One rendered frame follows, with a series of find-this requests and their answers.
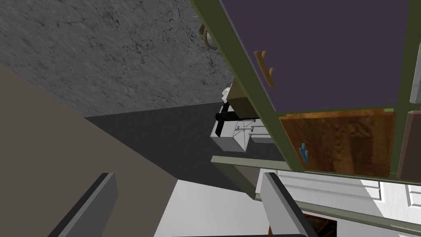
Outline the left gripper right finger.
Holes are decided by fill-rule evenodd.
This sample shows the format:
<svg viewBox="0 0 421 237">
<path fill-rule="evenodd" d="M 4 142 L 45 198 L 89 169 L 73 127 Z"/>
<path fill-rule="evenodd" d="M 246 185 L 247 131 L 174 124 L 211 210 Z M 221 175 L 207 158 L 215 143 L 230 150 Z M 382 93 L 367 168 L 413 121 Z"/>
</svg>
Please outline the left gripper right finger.
<svg viewBox="0 0 421 237">
<path fill-rule="evenodd" d="M 275 237 L 319 237 L 274 172 L 263 174 L 260 196 Z"/>
</svg>

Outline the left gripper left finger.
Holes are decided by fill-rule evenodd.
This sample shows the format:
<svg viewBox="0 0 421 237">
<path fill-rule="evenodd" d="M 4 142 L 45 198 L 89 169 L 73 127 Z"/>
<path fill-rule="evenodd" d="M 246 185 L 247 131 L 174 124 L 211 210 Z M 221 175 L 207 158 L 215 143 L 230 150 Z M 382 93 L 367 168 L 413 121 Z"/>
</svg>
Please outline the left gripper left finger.
<svg viewBox="0 0 421 237">
<path fill-rule="evenodd" d="M 49 237 L 102 237 L 117 198 L 115 173 L 102 173 Z"/>
</svg>

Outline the white door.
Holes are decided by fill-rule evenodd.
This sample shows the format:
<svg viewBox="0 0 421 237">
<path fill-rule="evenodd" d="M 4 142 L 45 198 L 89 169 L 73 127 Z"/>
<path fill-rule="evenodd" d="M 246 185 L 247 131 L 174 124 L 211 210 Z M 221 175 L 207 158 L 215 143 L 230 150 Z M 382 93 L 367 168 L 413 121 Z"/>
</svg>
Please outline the white door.
<svg viewBox="0 0 421 237">
<path fill-rule="evenodd" d="M 278 175 L 295 201 L 421 225 L 421 186 L 260 169 L 257 193 L 265 172 Z"/>
</svg>

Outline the brown wooden cupboard door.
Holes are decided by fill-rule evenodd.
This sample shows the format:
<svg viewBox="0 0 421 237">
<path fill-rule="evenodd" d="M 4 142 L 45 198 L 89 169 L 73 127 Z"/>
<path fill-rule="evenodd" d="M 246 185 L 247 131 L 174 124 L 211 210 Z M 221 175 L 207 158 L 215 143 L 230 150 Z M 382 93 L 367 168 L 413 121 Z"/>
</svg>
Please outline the brown wooden cupboard door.
<svg viewBox="0 0 421 237">
<path fill-rule="evenodd" d="M 384 109 L 288 114 L 279 118 L 306 170 L 388 177 L 396 114 Z M 309 164 L 299 147 L 305 143 Z"/>
</svg>

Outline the green cupboard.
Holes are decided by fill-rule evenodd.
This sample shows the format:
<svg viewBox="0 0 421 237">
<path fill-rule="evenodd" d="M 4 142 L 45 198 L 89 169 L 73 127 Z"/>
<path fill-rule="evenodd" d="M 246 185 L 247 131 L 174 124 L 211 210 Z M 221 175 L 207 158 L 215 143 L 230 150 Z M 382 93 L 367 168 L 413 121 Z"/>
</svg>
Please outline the green cupboard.
<svg viewBox="0 0 421 237">
<path fill-rule="evenodd" d="M 404 137 L 407 113 L 419 109 L 419 105 L 409 101 L 411 86 L 416 67 L 417 52 L 421 40 L 421 0 L 409 0 L 409 13 L 405 34 L 405 45 L 402 61 L 401 79 L 398 91 L 398 102 L 395 105 L 375 107 L 354 107 L 326 110 L 307 110 L 295 112 L 276 112 L 266 95 L 263 86 L 246 54 L 239 38 L 231 26 L 231 22 L 221 5 L 220 0 L 190 0 L 194 9 L 203 21 L 221 54 L 231 68 L 235 78 L 247 95 L 250 103 L 259 115 L 267 131 L 276 143 L 285 162 L 293 171 L 309 172 L 315 174 L 331 174 L 337 176 L 351 176 L 355 178 L 386 178 L 397 180 L 398 163 Z M 314 112 L 337 112 L 353 110 L 384 109 L 396 114 L 394 124 L 393 147 L 391 152 L 391 166 L 388 177 L 373 177 L 350 174 L 337 174 L 333 172 L 321 172 L 306 170 L 300 163 L 298 156 L 287 137 L 280 117 L 288 114 L 314 113 Z"/>
</svg>

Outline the purple cupboard door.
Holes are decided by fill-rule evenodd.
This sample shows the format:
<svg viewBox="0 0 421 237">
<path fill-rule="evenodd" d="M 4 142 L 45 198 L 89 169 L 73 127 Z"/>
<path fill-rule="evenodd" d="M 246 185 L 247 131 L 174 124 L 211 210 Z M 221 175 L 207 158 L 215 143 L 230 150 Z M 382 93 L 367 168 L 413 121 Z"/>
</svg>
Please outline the purple cupboard door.
<svg viewBox="0 0 421 237">
<path fill-rule="evenodd" d="M 276 112 L 397 104 L 409 0 L 220 2 Z"/>
</svg>

